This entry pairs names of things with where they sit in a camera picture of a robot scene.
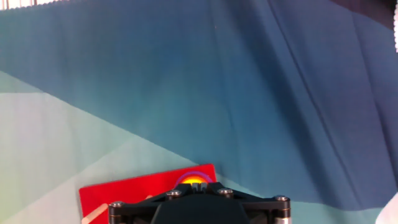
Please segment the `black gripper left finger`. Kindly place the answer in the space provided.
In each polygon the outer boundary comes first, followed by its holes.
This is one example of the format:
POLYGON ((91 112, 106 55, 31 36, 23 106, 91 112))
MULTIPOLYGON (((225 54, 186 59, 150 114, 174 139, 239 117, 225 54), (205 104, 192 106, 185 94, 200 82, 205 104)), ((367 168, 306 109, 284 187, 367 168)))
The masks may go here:
POLYGON ((115 201, 108 206, 108 223, 133 223, 136 217, 153 217, 157 209, 164 203, 199 192, 199 183, 178 184, 174 189, 155 195, 141 202, 126 203, 115 201))

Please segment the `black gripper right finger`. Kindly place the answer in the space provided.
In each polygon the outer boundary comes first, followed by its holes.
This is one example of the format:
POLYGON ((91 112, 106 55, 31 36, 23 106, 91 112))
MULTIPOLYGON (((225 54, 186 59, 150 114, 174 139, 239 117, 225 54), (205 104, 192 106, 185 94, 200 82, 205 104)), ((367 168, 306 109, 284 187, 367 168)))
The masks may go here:
POLYGON ((219 182, 200 183, 199 193, 205 200, 200 208, 216 223, 291 224, 290 199, 284 195, 261 198, 219 182))

